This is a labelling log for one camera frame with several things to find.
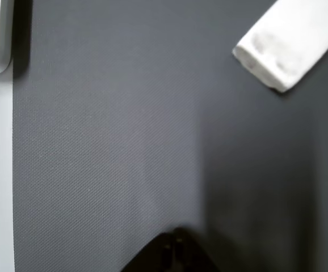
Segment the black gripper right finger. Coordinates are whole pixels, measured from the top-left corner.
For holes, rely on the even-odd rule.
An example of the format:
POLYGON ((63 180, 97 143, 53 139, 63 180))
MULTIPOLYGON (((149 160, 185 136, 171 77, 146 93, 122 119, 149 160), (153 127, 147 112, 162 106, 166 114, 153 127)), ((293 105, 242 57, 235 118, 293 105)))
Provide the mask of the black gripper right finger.
POLYGON ((176 228, 173 235, 172 271, 220 271, 205 249, 188 230, 176 228))

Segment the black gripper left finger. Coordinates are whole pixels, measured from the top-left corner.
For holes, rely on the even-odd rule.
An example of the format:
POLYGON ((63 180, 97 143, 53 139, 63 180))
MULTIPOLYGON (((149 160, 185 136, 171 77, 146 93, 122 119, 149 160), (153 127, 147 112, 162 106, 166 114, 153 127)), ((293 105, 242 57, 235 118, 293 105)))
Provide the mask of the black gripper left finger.
POLYGON ((150 240, 121 271, 168 271, 173 264, 173 235, 160 233, 150 240))

